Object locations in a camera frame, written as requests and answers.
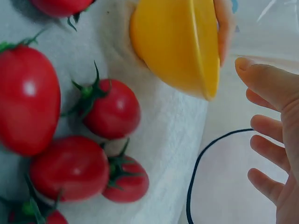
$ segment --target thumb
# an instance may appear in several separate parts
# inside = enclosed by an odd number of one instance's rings
[[[270,65],[255,64],[246,58],[235,61],[241,80],[280,112],[299,100],[299,76]]]

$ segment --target finger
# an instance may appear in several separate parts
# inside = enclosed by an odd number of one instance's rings
[[[263,195],[269,198],[275,205],[284,188],[282,183],[276,182],[257,169],[248,172],[248,179]]]
[[[284,142],[282,134],[282,123],[278,120],[263,115],[255,115],[251,119],[251,127],[260,134],[267,135],[276,141]]]
[[[273,66],[255,64],[246,58],[238,58],[235,68],[248,88],[280,112],[299,98],[298,75]]]
[[[285,148],[275,145],[273,142],[259,135],[254,135],[250,140],[250,146],[261,156],[270,160],[287,173],[290,172],[290,163]]]
[[[274,106],[272,106],[267,100],[261,98],[259,95],[257,95],[255,92],[253,92],[251,89],[247,89],[246,97],[251,103],[254,103],[256,105],[263,106],[263,107],[269,108],[271,110],[277,111],[277,109]]]
[[[230,0],[214,0],[214,5],[217,21],[219,23],[218,47],[222,66],[227,57],[236,25]]]

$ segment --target red tomato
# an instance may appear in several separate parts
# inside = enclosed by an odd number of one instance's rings
[[[60,112],[60,88],[51,62],[27,46],[0,53],[0,141],[31,156],[51,142]]]
[[[42,12],[52,17],[70,17],[86,10],[93,0],[31,0]]]
[[[115,186],[108,186],[103,192],[103,196],[117,203],[131,203],[141,199],[149,188],[149,177],[144,168],[133,158],[124,156],[126,161],[133,163],[123,163],[121,170],[112,167],[110,181]]]
[[[14,220],[15,213],[11,212],[9,215],[8,223],[16,223]],[[59,211],[54,211],[51,215],[49,215],[46,219],[47,224],[68,224],[65,217],[60,214]]]
[[[141,109],[135,94],[115,79],[101,80],[99,88],[110,92],[94,101],[91,111],[83,120],[84,124],[94,134],[110,140],[130,135],[141,120]]]
[[[50,199],[62,190],[61,201],[85,200],[105,189],[109,164],[96,142],[72,136],[54,141],[34,158],[30,178],[36,190]]]

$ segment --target green calyx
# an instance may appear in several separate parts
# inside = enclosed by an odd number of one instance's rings
[[[79,117],[81,119],[84,119],[92,110],[94,101],[99,98],[104,98],[110,93],[111,82],[108,91],[103,91],[99,88],[100,73],[96,62],[94,62],[94,65],[95,65],[97,77],[92,85],[88,87],[83,87],[72,80],[73,85],[81,92],[81,98],[68,112],[62,113],[61,117],[67,117],[73,113],[78,113]]]
[[[29,199],[25,202],[9,201],[0,197],[0,202],[9,207],[14,213],[13,220],[9,220],[10,224],[47,224],[46,219],[54,211],[56,211],[61,194],[53,206],[49,206],[37,197],[33,184],[28,175],[25,175],[25,181],[29,189]]]
[[[90,6],[89,6],[87,9],[83,10],[82,12],[87,12],[87,11],[89,10]],[[75,25],[71,22],[71,18],[74,19],[75,24],[78,24],[79,19],[80,19],[80,15],[81,15],[82,12],[75,13],[74,15],[72,15],[72,16],[70,16],[70,17],[67,18],[67,24],[68,24],[70,27],[72,27],[76,32],[77,32],[77,28],[76,28]]]
[[[124,164],[134,164],[135,162],[132,160],[127,160],[125,157],[125,152],[128,148],[128,144],[130,139],[127,140],[125,146],[117,156],[108,157],[108,161],[110,164],[110,179],[108,183],[109,188],[117,188],[123,190],[120,186],[116,184],[117,180],[127,176],[141,176],[143,174],[139,173],[130,173],[123,170],[122,165]]]
[[[33,38],[26,38],[18,43],[8,43],[8,42],[1,42],[0,43],[0,53],[6,51],[6,50],[12,50],[18,47],[19,45],[26,45],[29,46],[32,43],[38,43],[37,38],[40,34],[42,34],[45,31],[45,29],[38,32]]]

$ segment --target hand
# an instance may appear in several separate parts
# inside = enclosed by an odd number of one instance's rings
[[[269,65],[254,64],[245,58],[235,62],[236,71],[248,86],[247,99],[276,110],[281,120],[256,115],[253,129],[281,143],[279,147],[261,136],[253,136],[251,147],[285,170],[286,184],[278,183],[257,169],[248,172],[251,183],[277,207],[277,224],[299,223],[299,76]]]
[[[218,45],[220,64],[223,65],[230,43],[235,32],[235,18],[232,11],[231,0],[214,0],[216,17],[219,23]]]

